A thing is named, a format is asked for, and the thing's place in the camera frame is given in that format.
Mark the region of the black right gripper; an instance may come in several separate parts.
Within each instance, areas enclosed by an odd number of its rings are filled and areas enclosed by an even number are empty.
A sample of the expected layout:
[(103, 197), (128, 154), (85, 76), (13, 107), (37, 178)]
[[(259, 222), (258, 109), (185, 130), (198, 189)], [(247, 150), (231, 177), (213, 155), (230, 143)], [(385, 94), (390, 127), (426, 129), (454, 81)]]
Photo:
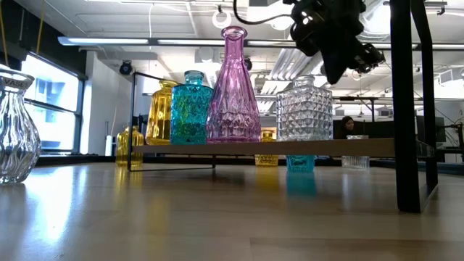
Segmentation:
[[(291, 10), (290, 36), (307, 56), (336, 46), (336, 39), (356, 39), (364, 26), (359, 16), (365, 11), (363, 0), (301, 0)], [(327, 81), (336, 84), (349, 64), (347, 54), (322, 54)]]

